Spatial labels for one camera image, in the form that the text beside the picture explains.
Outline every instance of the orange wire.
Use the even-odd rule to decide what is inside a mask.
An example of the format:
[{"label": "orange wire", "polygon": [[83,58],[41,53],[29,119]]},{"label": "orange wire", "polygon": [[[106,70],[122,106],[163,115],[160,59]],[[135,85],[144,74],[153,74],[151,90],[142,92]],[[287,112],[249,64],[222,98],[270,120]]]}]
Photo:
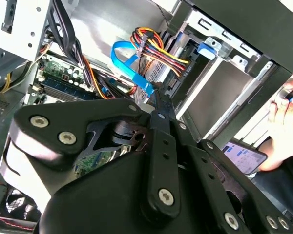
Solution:
[{"label": "orange wire", "polygon": [[[137,49],[137,46],[135,45],[135,43],[133,42],[133,38],[132,38],[132,36],[130,37],[130,41],[131,41],[131,43],[132,43],[132,45]],[[166,62],[164,62],[164,61],[161,61],[160,59],[158,59],[158,58],[156,58],[156,57],[153,57],[153,56],[150,56],[150,55],[148,55],[148,54],[146,54],[146,53],[142,53],[144,56],[147,56],[147,57],[151,57],[151,58],[153,58],[153,59],[155,59],[155,60],[157,60],[157,61],[159,61],[159,62],[161,62],[162,64],[164,64],[164,65],[166,65],[167,67],[169,67],[178,77],[180,76],[180,73],[176,70],[176,69],[174,69],[172,66],[170,66],[168,63],[166,63]]]},{"label": "orange wire", "polygon": [[93,71],[92,71],[92,69],[91,69],[91,67],[90,67],[90,63],[88,62],[88,60],[85,58],[84,55],[83,55],[83,59],[84,59],[84,61],[85,61],[85,63],[86,63],[87,68],[88,68],[89,71],[90,71],[91,78],[92,78],[92,80],[93,80],[94,86],[96,87],[96,89],[97,89],[99,95],[100,95],[103,99],[110,99],[110,98],[108,98],[107,96],[105,96],[104,93],[101,91],[101,89],[100,89],[100,87],[99,87],[99,84],[98,84],[98,82],[97,82],[97,79],[95,78],[95,76],[94,76],[94,74],[93,74]]}]

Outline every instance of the cable connector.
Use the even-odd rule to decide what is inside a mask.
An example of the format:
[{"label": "cable connector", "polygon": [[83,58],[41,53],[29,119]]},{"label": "cable connector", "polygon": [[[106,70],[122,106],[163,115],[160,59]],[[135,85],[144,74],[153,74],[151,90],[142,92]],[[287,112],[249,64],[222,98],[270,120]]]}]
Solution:
[{"label": "cable connector", "polygon": [[137,55],[139,58],[141,58],[141,56],[142,56],[142,52],[143,52],[144,49],[145,49],[145,46],[146,46],[146,42],[147,42],[147,40],[148,40],[148,36],[147,36],[146,34],[143,34],[143,36],[142,36],[142,40],[141,40],[141,43],[140,43],[139,48],[137,49],[137,53],[136,53],[136,55]]}]

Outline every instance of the black mounting arm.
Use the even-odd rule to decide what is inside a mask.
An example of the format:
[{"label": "black mounting arm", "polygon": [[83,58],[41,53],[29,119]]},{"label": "black mounting arm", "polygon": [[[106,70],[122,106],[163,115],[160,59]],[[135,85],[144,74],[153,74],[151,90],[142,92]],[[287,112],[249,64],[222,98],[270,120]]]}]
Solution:
[{"label": "black mounting arm", "polygon": [[151,114],[128,99],[27,106],[15,114],[11,142],[52,170],[132,146],[58,190],[36,233],[293,233],[221,150],[208,140],[196,144],[168,97],[155,91],[152,98]]}]

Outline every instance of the fan grille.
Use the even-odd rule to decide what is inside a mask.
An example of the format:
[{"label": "fan grille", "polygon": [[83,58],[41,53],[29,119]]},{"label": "fan grille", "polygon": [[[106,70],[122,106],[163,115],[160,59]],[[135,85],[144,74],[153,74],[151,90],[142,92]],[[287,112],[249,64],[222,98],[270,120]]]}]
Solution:
[{"label": "fan grille", "polygon": [[[13,192],[11,194],[13,195],[13,194],[21,194],[21,193],[18,190],[13,190]],[[11,204],[6,203],[6,208],[7,208],[8,212],[10,213],[15,208],[18,208],[19,206],[24,204],[24,202],[25,202],[25,197],[21,197],[15,201],[13,201]]]}]

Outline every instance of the wire bundle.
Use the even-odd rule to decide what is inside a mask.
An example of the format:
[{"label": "wire bundle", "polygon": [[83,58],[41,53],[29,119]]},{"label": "wire bundle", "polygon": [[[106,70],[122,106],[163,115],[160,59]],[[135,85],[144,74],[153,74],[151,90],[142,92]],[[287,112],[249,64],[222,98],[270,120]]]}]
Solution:
[{"label": "wire bundle", "polygon": [[40,50],[41,54],[36,58],[34,62],[27,62],[22,74],[11,82],[11,74],[7,74],[5,84],[0,88],[0,94],[4,94],[10,89],[22,84],[26,77],[30,74],[32,68],[49,50],[50,44],[43,46]]},{"label": "wire bundle", "polygon": [[[56,24],[54,15],[57,17],[59,24]],[[52,0],[52,7],[48,14],[49,26],[54,41],[59,45],[63,53],[76,65],[83,70],[86,86],[96,89],[98,95],[103,99],[109,99],[102,91],[100,84],[95,77],[90,64],[82,54],[82,48],[79,40],[75,36],[75,31],[70,18],[61,2],[61,0]]]},{"label": "wire bundle", "polygon": [[138,50],[140,45],[144,43],[143,36],[148,37],[142,55],[161,62],[165,66],[169,67],[178,77],[185,71],[186,65],[189,63],[186,60],[175,57],[164,50],[164,43],[161,37],[152,29],[141,27],[136,28],[132,32],[130,41],[132,45]]}]

